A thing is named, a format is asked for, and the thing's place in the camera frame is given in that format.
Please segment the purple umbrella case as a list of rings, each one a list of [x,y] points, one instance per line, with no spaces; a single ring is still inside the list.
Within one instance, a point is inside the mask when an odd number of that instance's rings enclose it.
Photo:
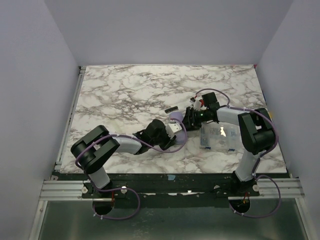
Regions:
[[[183,145],[186,140],[186,134],[181,125],[184,115],[180,111],[174,111],[169,114],[170,122],[166,125],[166,131],[168,136],[175,138],[176,145]]]

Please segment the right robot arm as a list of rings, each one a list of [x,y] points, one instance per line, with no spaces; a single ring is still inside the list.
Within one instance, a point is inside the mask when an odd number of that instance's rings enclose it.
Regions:
[[[245,190],[256,181],[256,170],[261,158],[271,152],[278,144],[279,136],[268,111],[220,105],[212,91],[202,95],[200,107],[196,107],[197,96],[193,106],[187,107],[182,123],[187,131],[199,130],[205,122],[228,123],[239,126],[244,152],[238,167],[233,171],[230,191],[237,193]]]

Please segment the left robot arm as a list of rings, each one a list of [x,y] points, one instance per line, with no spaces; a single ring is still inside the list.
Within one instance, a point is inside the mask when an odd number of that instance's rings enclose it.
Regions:
[[[121,137],[99,125],[73,144],[70,151],[76,164],[84,170],[98,189],[105,189],[111,180],[104,164],[114,153],[141,155],[154,146],[165,151],[175,144],[176,133],[182,127],[177,122],[164,124],[154,119],[145,129],[132,136]]]

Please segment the black comb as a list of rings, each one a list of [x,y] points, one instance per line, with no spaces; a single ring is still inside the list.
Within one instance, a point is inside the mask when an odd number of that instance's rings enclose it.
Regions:
[[[169,114],[169,113],[172,113],[172,112],[178,111],[178,110],[179,110],[178,106],[173,106],[173,107],[170,107],[170,108],[165,109],[164,112],[165,112],[166,114]]]

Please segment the clear plastic screw box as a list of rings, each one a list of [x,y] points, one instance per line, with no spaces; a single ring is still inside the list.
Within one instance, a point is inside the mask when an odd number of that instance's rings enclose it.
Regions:
[[[200,148],[218,152],[238,151],[242,148],[240,128],[230,123],[203,123]]]

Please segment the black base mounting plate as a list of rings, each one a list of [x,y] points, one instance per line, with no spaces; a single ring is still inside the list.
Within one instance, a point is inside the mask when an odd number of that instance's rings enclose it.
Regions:
[[[83,183],[82,198],[117,209],[227,208],[229,200],[259,196],[255,180],[239,183],[231,173],[111,173],[107,192]]]

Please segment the aluminium rail frame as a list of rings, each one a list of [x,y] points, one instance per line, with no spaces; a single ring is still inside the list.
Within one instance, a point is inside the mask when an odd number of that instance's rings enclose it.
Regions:
[[[77,180],[44,181],[40,201],[78,201],[82,199],[84,183]]]

